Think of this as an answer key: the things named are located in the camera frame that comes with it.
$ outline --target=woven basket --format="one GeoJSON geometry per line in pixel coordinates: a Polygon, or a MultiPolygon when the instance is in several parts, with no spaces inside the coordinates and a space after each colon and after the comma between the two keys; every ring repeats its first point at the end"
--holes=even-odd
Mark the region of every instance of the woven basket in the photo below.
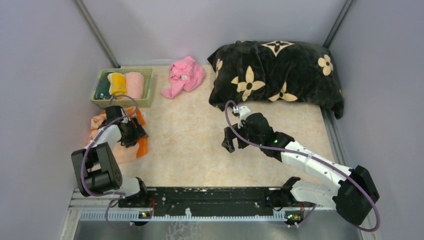
{"type": "MultiPolygon", "coordinates": [[[[150,108],[152,106],[153,96],[155,94],[155,87],[156,87],[156,84],[154,83],[154,72],[152,68],[106,68],[106,69],[103,69],[97,77],[98,83],[95,89],[99,87],[100,78],[106,72],[115,72],[119,74],[126,74],[130,72],[141,73],[144,76],[143,95],[141,99],[136,99],[135,101],[137,102],[137,105],[139,108],[150,108]]],[[[108,107],[111,100],[110,99],[106,99],[106,100],[94,99],[95,93],[96,91],[94,91],[93,94],[91,95],[91,101],[103,109],[108,107]]],[[[123,108],[130,108],[130,107],[133,107],[135,104],[131,99],[127,99],[124,97],[123,99],[114,99],[110,105],[121,106],[123,108]]]]}

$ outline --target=pink towel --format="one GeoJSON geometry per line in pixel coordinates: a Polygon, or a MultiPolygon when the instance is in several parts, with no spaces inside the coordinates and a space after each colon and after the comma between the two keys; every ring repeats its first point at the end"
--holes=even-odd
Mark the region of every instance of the pink towel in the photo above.
{"type": "Polygon", "coordinates": [[[145,77],[139,72],[127,72],[124,74],[126,81],[126,94],[133,99],[141,99],[145,85],[145,77]]]}
{"type": "Polygon", "coordinates": [[[165,98],[173,99],[182,90],[191,92],[200,86],[205,78],[205,71],[191,56],[174,62],[170,67],[169,82],[171,88],[161,93],[165,98]]]}

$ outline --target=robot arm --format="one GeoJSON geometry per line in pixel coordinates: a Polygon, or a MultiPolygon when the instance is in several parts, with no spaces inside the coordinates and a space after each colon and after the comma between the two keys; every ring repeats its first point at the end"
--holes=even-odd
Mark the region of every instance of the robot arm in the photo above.
{"type": "MultiPolygon", "coordinates": [[[[318,179],[321,184],[308,182],[298,177],[290,178],[281,188],[280,197],[290,205],[297,202],[309,202],[336,210],[348,222],[360,225],[371,211],[372,206],[368,200],[353,186],[345,177],[332,168],[313,160],[319,158],[331,164],[334,168],[345,173],[357,182],[375,202],[380,198],[370,173],[363,167],[357,166],[352,169],[335,162],[329,161],[302,146],[293,137],[275,132],[269,126],[267,119],[261,113],[252,113],[246,106],[234,108],[233,114],[239,118],[233,128],[243,138],[250,142],[267,147],[275,147],[294,151],[260,150],[268,157],[295,166],[305,173],[318,179]]],[[[225,138],[222,146],[230,153],[235,151],[233,139],[236,135],[230,127],[224,129],[225,138]]],[[[248,146],[247,143],[237,137],[239,149],[248,146]]]]}
{"type": "Polygon", "coordinates": [[[99,138],[89,150],[83,176],[81,176],[83,157],[92,142],[84,148],[74,151],[71,155],[79,191],[85,197],[90,195],[83,186],[82,180],[84,180],[87,188],[96,194],[117,191],[126,197],[140,195],[140,193],[147,196],[144,182],[137,177],[123,176],[112,153],[112,149],[117,143],[131,147],[140,138],[147,136],[147,133],[138,123],[137,118],[130,118],[122,107],[109,106],[105,112],[106,120],[97,131],[97,135],[100,135],[99,138]],[[124,117],[121,121],[106,127],[111,121],[121,117],[124,117]]]}

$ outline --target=floral pillowcase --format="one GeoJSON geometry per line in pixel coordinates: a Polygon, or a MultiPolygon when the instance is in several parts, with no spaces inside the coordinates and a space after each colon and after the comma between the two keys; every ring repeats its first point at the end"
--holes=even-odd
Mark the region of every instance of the floral pillowcase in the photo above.
{"type": "Polygon", "coordinates": [[[309,102],[343,116],[344,100],[330,51],[299,41],[237,41],[207,59],[215,71],[209,103],[228,100],[309,102]]]}

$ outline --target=gray wall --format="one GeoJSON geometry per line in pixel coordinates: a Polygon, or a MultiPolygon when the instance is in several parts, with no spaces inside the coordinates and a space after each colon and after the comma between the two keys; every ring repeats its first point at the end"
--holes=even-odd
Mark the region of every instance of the gray wall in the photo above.
{"type": "Polygon", "coordinates": [[[330,49],[345,96],[337,121],[351,164],[368,168],[384,240],[423,239],[424,1],[359,0],[330,49]]]}
{"type": "Polygon", "coordinates": [[[83,0],[121,65],[201,63],[236,40],[324,43],[346,0],[83,0]]]}
{"type": "Polygon", "coordinates": [[[59,237],[107,67],[72,1],[0,1],[0,239],[59,237]]]}

